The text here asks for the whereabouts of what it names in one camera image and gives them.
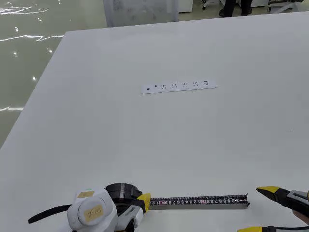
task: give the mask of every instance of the white table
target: white table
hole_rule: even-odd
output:
[[[66,33],[0,151],[1,231],[55,232],[75,191],[248,193],[246,210],[151,211],[140,232],[302,226],[255,191],[307,190],[309,13]],[[143,84],[220,87],[141,95]]]

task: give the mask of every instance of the tape measure label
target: tape measure label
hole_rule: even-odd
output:
[[[98,204],[95,207],[84,211],[84,217],[86,222],[93,221],[94,219],[97,219],[102,215],[103,215],[103,207],[101,204]]]
[[[92,197],[94,193],[94,191],[81,192],[80,194],[78,194],[77,198]]]

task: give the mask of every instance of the black shoe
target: black shoe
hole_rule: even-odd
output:
[[[225,15],[225,13],[224,13],[224,9],[221,9],[221,10],[219,11],[219,16],[220,16],[220,17],[223,17],[223,18],[226,18],[226,17],[231,17],[231,16],[227,16],[227,15]]]
[[[250,8],[248,12],[241,12],[241,16],[247,16],[251,14],[252,14],[252,8]]]

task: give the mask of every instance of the black cable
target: black cable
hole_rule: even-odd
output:
[[[67,211],[70,206],[71,206],[71,204],[67,204],[67,205],[57,206],[55,208],[45,210],[45,211],[31,217],[28,220],[28,223],[31,224],[33,222],[39,221],[39,220],[46,218],[46,217],[49,217],[51,215]]]

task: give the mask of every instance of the power socket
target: power socket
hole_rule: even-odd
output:
[[[202,81],[183,81],[183,82],[165,82],[154,85],[144,85],[141,88],[142,94],[148,93],[164,93],[175,91],[186,91],[196,89],[217,88],[218,86],[214,81],[202,80]]]

